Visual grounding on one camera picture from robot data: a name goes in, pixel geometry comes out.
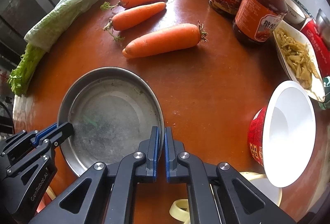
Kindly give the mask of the pink bear-shaped bowl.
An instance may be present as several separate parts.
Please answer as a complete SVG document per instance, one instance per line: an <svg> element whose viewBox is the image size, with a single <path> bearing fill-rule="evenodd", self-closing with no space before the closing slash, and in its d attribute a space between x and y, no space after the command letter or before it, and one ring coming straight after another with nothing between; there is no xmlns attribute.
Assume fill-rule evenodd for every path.
<svg viewBox="0 0 330 224"><path fill-rule="evenodd" d="M43 195L41 202L36 210L37 213L42 211L48 204L50 204L53 200L55 200L56 195L53 192L51 187L48 187L45 194Z"/></svg>

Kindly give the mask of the steel round pan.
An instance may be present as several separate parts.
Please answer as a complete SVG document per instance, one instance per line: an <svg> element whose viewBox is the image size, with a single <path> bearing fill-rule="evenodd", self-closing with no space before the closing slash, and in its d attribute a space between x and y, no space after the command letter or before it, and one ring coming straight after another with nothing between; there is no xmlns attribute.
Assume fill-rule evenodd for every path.
<svg viewBox="0 0 330 224"><path fill-rule="evenodd" d="M65 94L58 125L69 122L74 133L60 146L68 166L81 176L92 164L112 164L137 151L156 126L158 153L164 142L164 118L148 84L119 67L94 69L78 78Z"/></svg>

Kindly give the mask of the red paper noodle bowl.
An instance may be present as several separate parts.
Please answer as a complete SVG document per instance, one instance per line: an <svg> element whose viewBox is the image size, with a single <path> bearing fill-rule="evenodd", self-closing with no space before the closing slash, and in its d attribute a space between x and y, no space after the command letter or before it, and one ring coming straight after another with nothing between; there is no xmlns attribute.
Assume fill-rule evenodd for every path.
<svg viewBox="0 0 330 224"><path fill-rule="evenodd" d="M250 123L247 145L269 181L283 188L306 169L316 140L316 117L305 90L284 81Z"/></svg>

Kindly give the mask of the carrot middle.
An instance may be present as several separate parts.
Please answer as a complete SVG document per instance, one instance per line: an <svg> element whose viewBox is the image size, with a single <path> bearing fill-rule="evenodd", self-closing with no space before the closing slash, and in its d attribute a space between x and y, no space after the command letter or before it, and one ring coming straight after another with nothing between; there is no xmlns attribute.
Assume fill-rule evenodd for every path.
<svg viewBox="0 0 330 224"><path fill-rule="evenodd" d="M121 11L109 20L109 22L103 27L103 31L108 32L114 41L122 41L125 38L120 35L114 35L114 31L123 32L135 27L154 15L163 12L165 9L165 2L157 2Z"/></svg>

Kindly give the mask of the white dish of pickled vegetables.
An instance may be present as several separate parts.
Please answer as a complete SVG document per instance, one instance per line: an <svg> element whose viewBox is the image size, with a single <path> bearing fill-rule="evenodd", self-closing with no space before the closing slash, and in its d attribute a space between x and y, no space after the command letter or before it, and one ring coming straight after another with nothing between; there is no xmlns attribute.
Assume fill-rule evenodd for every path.
<svg viewBox="0 0 330 224"><path fill-rule="evenodd" d="M310 98L324 102L323 80L314 49L308 38L282 21L273 32L273 40L281 65L288 77L299 83Z"/></svg>

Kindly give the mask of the carrot nearest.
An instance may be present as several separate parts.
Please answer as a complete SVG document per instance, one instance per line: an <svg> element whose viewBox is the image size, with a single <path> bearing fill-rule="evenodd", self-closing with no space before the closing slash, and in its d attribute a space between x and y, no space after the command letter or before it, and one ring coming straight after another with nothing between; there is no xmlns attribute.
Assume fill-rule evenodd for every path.
<svg viewBox="0 0 330 224"><path fill-rule="evenodd" d="M204 25L183 23L157 30L132 40L123 49L127 59L143 58L176 50L195 47L201 41L207 41L208 33Z"/></svg>

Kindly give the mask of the bagged celery bunch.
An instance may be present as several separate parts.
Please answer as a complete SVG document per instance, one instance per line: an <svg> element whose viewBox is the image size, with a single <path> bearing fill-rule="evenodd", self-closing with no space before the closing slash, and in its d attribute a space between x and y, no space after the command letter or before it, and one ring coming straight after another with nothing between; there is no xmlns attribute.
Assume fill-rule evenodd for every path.
<svg viewBox="0 0 330 224"><path fill-rule="evenodd" d="M98 0L60 0L55 8L36 23L24 36L25 52L18 66L8 78L11 91L17 96L26 95L36 67L44 54L65 32L74 20L85 13Z"/></svg>

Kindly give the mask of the red tissue box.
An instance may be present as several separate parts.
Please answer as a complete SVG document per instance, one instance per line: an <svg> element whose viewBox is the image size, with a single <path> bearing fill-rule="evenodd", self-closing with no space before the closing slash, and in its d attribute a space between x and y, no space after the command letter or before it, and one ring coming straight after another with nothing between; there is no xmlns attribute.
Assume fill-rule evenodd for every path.
<svg viewBox="0 0 330 224"><path fill-rule="evenodd" d="M314 49L325 91L325 101L320 102L319 106L322 110L327 110L329 109L329 49L318 34L313 19L307 18L300 31L309 39Z"/></svg>

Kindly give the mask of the brown sauce bottle yellow cap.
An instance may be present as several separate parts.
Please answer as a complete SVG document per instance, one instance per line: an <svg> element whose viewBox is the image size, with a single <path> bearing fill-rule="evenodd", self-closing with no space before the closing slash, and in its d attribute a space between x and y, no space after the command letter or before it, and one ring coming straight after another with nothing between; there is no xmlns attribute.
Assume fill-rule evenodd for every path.
<svg viewBox="0 0 330 224"><path fill-rule="evenodd" d="M287 13L285 0L242 0L233 22L234 34L244 45L262 44Z"/></svg>

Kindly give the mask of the white ceramic bowl with text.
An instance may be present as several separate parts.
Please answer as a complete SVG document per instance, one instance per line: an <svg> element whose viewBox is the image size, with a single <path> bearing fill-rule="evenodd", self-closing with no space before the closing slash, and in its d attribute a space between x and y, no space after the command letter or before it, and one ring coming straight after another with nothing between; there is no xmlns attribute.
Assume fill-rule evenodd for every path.
<svg viewBox="0 0 330 224"><path fill-rule="evenodd" d="M292 0L285 0L285 2L288 7L288 13L284 17L285 21L294 25L302 23L306 19L302 9Z"/></svg>

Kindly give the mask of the small steel bowl on box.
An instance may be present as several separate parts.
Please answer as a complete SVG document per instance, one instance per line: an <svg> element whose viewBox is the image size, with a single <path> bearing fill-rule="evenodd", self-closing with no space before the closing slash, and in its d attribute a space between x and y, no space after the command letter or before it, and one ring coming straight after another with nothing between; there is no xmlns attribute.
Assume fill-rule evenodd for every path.
<svg viewBox="0 0 330 224"><path fill-rule="evenodd" d="M323 13L322 9L318 10L316 17L317 31L325 43L325 45L329 48L330 46L330 22L325 13Z"/></svg>

